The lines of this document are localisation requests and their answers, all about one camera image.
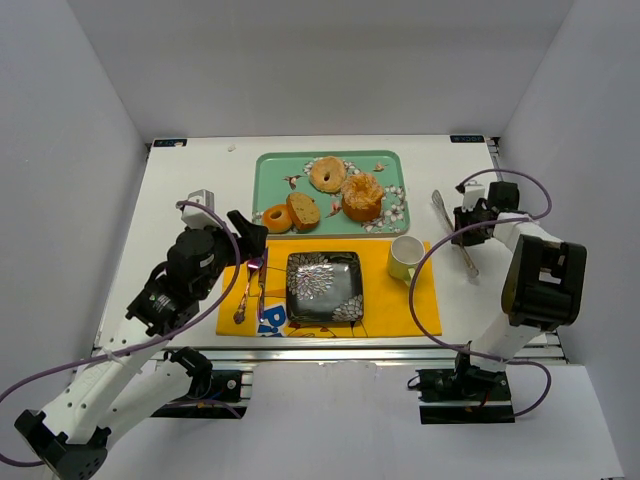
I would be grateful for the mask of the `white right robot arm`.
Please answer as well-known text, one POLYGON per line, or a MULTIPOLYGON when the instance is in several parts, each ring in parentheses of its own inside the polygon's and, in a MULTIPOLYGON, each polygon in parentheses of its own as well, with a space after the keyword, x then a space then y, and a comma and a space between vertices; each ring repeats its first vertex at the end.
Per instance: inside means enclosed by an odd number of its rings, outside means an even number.
POLYGON ((513 182, 488 188, 473 182, 456 187, 463 195, 454 209, 455 228, 463 233, 451 242, 461 247, 487 240, 501 242, 512 259, 501 293, 501 313, 468 354, 458 354, 452 382, 466 395, 489 390, 499 382, 506 363, 541 333, 576 320, 586 270, 586 247, 565 242, 519 208, 513 182))

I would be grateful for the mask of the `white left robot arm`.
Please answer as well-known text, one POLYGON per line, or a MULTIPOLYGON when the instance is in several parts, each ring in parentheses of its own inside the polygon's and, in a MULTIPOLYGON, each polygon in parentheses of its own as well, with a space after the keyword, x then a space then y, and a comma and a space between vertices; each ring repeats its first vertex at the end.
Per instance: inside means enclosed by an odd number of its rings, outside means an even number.
POLYGON ((91 478, 109 448, 135 425, 174 400, 193 402, 207 394, 212 364, 191 347, 170 353, 136 387, 128 384, 199 313, 226 268, 264 253, 267 228, 237 210, 227 216, 234 232, 209 213, 187 220, 108 343, 124 355, 105 348, 58 397, 16 419, 16 430, 58 478, 91 478))

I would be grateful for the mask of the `sliced bread piece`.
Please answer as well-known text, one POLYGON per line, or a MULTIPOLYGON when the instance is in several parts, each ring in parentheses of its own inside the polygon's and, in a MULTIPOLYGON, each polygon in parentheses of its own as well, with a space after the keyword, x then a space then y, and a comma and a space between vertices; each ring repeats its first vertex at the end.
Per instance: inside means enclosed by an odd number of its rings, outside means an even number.
POLYGON ((316 228, 321 220, 320 210, 315 201, 308 195, 293 192, 286 199, 291 220, 298 231, 316 228))

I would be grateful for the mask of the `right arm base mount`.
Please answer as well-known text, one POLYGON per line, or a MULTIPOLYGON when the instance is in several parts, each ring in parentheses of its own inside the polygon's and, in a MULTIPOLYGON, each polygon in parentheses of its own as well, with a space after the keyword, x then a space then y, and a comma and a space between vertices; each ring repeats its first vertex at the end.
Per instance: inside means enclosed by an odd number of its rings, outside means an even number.
POLYGON ((407 381, 418 394, 422 425, 508 424, 515 422, 511 390, 504 372, 496 380, 463 388, 453 369, 422 369, 407 381))

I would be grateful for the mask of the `metal kitchen tongs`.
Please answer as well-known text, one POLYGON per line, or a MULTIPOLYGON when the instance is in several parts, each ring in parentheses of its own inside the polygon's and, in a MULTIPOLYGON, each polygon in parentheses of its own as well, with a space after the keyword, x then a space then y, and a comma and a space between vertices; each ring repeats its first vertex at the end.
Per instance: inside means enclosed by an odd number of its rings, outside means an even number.
MULTIPOLYGON (((454 223, 451 220, 446 206, 445 206, 445 202, 442 198, 442 195, 440 193, 439 190, 434 190, 431 194, 431 200, 432 203, 434 205, 435 211, 437 212, 437 214, 439 215, 443 226, 446 228, 448 233, 453 233, 455 228, 454 228, 454 223)), ((457 244, 454 244, 453 247, 456 249, 456 251, 459 253, 459 255, 461 256, 464 265, 466 267, 466 271, 467 271, 467 275, 470 279, 475 279, 479 276, 479 270, 476 267, 475 263, 473 262, 471 256, 469 255, 469 253, 466 251, 466 249, 463 246, 459 246, 457 244)))

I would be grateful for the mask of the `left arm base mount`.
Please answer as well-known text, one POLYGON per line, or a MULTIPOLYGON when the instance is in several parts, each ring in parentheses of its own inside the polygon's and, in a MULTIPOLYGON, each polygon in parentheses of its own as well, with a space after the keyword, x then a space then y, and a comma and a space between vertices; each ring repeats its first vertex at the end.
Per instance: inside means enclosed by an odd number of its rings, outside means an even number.
POLYGON ((233 419, 244 417, 250 399, 252 373, 248 370, 220 369, 200 352, 191 348, 167 351, 157 364, 179 362, 188 373, 195 373, 186 394, 152 414, 155 418, 233 419))

